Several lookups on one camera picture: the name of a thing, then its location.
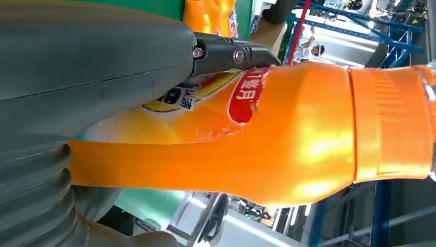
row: red label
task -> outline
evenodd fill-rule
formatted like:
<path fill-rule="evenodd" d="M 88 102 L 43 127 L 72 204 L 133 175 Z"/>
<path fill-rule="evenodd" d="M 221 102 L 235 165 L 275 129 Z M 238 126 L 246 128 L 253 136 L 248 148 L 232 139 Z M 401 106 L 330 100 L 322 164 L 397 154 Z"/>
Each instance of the red label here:
<path fill-rule="evenodd" d="M 268 71 L 269 67 L 251 69 L 236 84 L 228 107 L 229 117 L 236 124 L 245 125 L 250 121 L 257 109 Z"/>

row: screw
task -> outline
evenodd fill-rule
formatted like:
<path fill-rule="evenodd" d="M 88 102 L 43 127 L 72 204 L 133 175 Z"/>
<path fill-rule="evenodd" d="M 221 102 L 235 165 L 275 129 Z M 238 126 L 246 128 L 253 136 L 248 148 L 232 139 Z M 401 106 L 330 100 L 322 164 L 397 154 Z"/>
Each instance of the screw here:
<path fill-rule="evenodd" d="M 203 50 L 201 48 L 195 48 L 193 52 L 194 58 L 199 58 L 203 56 Z"/>
<path fill-rule="evenodd" d="M 244 52 L 242 50 L 236 50 L 233 53 L 233 60 L 235 63 L 240 63 L 244 60 Z"/>

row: orange bottle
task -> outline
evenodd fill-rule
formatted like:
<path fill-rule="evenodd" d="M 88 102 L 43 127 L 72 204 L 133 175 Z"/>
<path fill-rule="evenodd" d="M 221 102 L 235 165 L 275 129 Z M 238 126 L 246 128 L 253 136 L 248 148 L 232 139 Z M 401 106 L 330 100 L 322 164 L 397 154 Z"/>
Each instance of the orange bottle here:
<path fill-rule="evenodd" d="M 194 31 L 237 37 L 236 0 L 186 0 L 184 22 Z"/>
<path fill-rule="evenodd" d="M 86 138 L 99 142 L 70 143 L 69 168 L 76 185 L 221 191 L 264 205 L 309 204 L 364 181 L 424 179 L 434 83 L 423 66 L 223 73 L 98 123 Z"/>
<path fill-rule="evenodd" d="M 213 0 L 186 0 L 183 21 L 194 32 L 220 33 L 221 12 Z"/>
<path fill-rule="evenodd" d="M 237 20 L 234 11 L 236 0 L 214 0 L 220 10 L 220 35 L 223 37 L 237 37 Z"/>

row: red pole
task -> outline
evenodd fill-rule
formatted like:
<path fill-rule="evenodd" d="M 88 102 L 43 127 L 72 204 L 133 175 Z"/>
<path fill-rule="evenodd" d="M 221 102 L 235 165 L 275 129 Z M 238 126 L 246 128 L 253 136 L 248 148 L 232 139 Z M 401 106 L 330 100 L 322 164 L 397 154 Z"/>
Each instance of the red pole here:
<path fill-rule="evenodd" d="M 306 13 L 311 5 L 311 0 L 306 0 L 306 3 L 304 4 L 303 12 L 301 13 L 300 21 L 297 24 L 297 32 L 294 36 L 294 40 L 292 40 L 292 47 L 290 49 L 289 58 L 287 60 L 287 65 L 290 65 L 292 63 L 292 59 L 294 58 L 295 50 L 297 49 L 298 41 L 300 39 L 301 29 L 303 27 L 304 20 L 306 19 Z"/>

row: person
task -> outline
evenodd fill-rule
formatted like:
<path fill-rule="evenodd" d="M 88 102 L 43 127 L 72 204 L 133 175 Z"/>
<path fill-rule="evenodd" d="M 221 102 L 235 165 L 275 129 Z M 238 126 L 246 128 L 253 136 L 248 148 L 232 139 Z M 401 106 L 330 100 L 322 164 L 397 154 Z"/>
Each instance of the person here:
<path fill-rule="evenodd" d="M 325 52 L 323 45 L 314 45 L 315 41 L 315 28 L 311 27 L 312 36 L 303 44 L 298 44 L 294 53 L 294 59 L 308 60 L 311 56 L 321 56 Z"/>

